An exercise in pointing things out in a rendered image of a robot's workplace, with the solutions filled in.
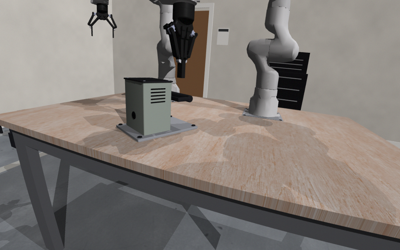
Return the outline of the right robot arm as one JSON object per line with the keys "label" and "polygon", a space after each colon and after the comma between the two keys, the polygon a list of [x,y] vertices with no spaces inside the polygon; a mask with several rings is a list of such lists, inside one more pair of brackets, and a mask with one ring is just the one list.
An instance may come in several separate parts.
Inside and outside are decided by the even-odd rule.
{"label": "right robot arm", "polygon": [[[163,26],[166,23],[173,21],[173,5],[163,5],[159,0],[149,0],[156,5],[160,6],[160,33],[161,41],[157,44],[158,54],[158,79],[170,80],[172,82],[172,91],[180,92],[179,87],[176,84],[176,65],[174,62],[173,52],[169,35],[166,34]],[[109,0],[91,0],[92,4],[104,3],[109,5]]]}

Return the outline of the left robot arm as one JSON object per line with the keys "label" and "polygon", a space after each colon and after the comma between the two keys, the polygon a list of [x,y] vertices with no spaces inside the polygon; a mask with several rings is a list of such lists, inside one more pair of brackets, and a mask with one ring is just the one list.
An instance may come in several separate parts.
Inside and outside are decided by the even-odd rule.
{"label": "left robot arm", "polygon": [[262,117],[279,117],[277,112],[277,86],[279,73],[269,62],[294,61],[299,53],[297,42],[288,30],[290,0],[269,0],[265,28],[275,34],[273,39],[256,39],[249,42],[247,54],[257,69],[257,83],[250,98],[247,113]]}

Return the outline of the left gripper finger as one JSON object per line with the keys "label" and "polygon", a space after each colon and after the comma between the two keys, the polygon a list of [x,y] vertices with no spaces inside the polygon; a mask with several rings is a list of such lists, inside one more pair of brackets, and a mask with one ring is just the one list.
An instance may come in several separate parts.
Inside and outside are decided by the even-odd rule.
{"label": "left gripper finger", "polygon": [[190,58],[193,46],[195,43],[195,39],[198,36],[198,33],[195,33],[194,31],[191,32],[190,34],[190,27],[187,27],[187,33],[186,37],[184,38],[184,78],[185,78],[185,63],[187,63],[187,59]]}
{"label": "left gripper finger", "polygon": [[177,62],[177,78],[184,78],[184,38],[185,38],[185,26],[181,26],[181,36],[178,37],[175,33],[175,26],[172,25],[166,29],[171,48],[173,52],[173,57],[176,58]]}

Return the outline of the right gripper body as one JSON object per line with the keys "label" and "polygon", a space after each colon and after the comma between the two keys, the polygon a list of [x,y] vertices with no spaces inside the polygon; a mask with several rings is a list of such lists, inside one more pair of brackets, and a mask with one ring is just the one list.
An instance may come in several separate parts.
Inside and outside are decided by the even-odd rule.
{"label": "right gripper body", "polygon": [[106,15],[108,18],[108,5],[104,3],[97,3],[97,13],[96,15],[99,16],[101,14],[101,17],[99,19],[106,20],[106,18],[103,15]]}

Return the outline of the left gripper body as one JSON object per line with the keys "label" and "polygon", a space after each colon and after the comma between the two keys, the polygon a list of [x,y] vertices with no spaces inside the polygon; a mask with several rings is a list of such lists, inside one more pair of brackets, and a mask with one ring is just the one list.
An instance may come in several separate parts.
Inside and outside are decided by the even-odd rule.
{"label": "left gripper body", "polygon": [[181,26],[185,26],[185,37],[187,27],[191,28],[190,34],[193,31],[193,22],[195,18],[195,5],[188,2],[176,2],[173,4],[173,25],[175,33],[178,37],[181,36]]}

